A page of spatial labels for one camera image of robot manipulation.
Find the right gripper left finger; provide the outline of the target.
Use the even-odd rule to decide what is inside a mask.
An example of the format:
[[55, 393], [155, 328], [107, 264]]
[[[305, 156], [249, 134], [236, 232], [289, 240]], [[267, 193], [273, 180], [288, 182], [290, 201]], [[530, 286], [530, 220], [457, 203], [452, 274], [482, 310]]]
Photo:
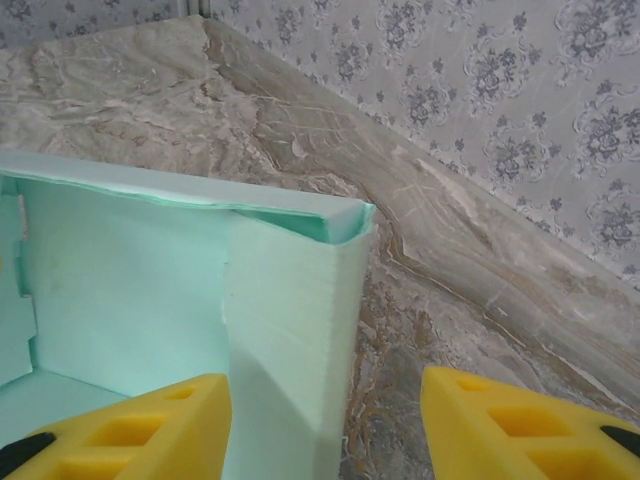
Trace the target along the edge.
[[232, 405], [200, 375], [43, 426], [1, 449], [4, 479], [219, 479]]

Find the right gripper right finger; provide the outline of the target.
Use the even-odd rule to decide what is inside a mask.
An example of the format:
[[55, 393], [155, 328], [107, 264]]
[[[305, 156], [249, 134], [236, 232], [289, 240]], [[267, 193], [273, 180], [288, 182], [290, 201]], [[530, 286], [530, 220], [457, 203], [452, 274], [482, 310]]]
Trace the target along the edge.
[[636, 479], [639, 431], [612, 415], [449, 367], [425, 369], [438, 479]]

